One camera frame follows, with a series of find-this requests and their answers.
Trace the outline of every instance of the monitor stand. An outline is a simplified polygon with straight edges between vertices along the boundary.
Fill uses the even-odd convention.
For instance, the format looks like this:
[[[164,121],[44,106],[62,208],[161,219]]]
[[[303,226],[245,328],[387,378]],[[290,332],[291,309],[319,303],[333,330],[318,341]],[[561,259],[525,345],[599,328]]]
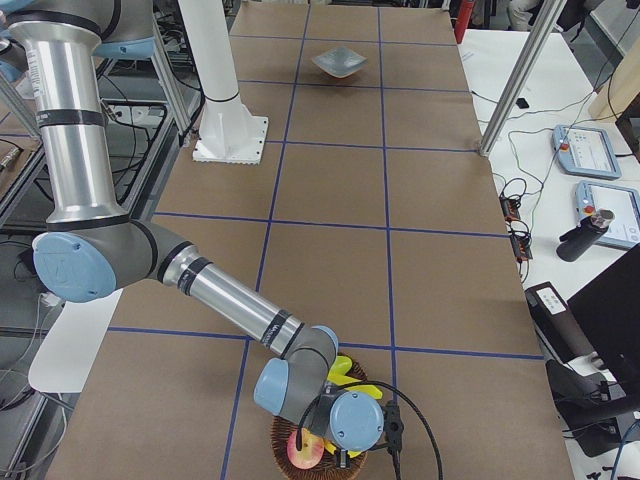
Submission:
[[[600,373],[583,377],[555,360],[547,362],[547,375],[556,407],[580,448],[589,457],[617,448],[622,435],[636,421],[640,395],[625,395]],[[640,440],[640,431],[629,441]]]

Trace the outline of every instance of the red apple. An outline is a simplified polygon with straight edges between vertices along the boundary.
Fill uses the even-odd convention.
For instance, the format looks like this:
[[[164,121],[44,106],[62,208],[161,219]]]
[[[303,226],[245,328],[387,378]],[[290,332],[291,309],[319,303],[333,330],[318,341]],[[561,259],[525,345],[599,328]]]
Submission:
[[[322,437],[314,435],[306,428],[302,429],[302,450],[296,449],[296,433],[298,430],[291,432],[289,441],[287,442],[287,456],[294,467],[301,470],[308,470],[320,463],[322,454],[324,453],[324,440]]]

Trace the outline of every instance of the blue joint cap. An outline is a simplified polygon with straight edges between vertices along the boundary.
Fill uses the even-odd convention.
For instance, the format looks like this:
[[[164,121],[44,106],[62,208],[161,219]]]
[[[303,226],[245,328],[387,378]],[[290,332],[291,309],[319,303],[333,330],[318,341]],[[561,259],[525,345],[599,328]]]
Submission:
[[[116,289],[116,275],[107,259],[77,235],[45,233],[34,250],[40,280],[60,298],[84,303],[106,297]]]
[[[338,336],[335,334],[335,332],[333,330],[331,330],[329,327],[325,327],[324,325],[316,325],[315,327],[311,327],[311,328],[315,328],[317,330],[321,330],[324,333],[326,333],[327,335],[329,335],[329,337],[331,337],[331,340],[333,340],[333,344],[336,347],[336,354],[338,353],[338,347],[340,345],[338,343]]]
[[[384,428],[384,416],[378,402],[362,392],[345,392],[334,402],[329,430],[344,450],[364,452],[373,447]]]
[[[7,82],[13,83],[22,76],[22,72],[13,65],[0,60],[0,73],[7,79]]]
[[[146,60],[153,56],[155,43],[153,37],[123,42],[107,42],[98,45],[93,52],[96,57],[115,58],[116,60]]]
[[[33,3],[33,0],[0,0],[0,10],[2,10],[5,15],[8,15],[31,3]]]
[[[253,390],[253,401],[273,415],[279,415],[288,384],[289,364],[285,360],[272,358],[258,378]]]

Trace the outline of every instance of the bowl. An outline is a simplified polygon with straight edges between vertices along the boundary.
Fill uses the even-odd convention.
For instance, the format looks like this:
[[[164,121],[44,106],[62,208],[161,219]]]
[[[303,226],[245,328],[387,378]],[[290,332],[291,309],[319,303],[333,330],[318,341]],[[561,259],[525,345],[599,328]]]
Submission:
[[[311,59],[322,70],[332,77],[345,78],[360,70],[367,58],[350,48],[336,47]]]

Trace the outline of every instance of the screen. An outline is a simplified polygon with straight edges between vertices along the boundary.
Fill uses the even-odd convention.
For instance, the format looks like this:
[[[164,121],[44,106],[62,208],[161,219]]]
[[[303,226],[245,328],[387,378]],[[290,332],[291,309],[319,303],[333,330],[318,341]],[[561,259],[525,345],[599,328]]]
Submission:
[[[616,216],[605,237],[632,243],[640,242],[638,211],[630,192],[592,185],[591,195],[596,209],[611,210]]]
[[[640,393],[640,245],[567,302],[582,331],[627,394]]]
[[[573,163],[580,168],[612,172],[609,152],[601,132],[572,128],[566,133]]]

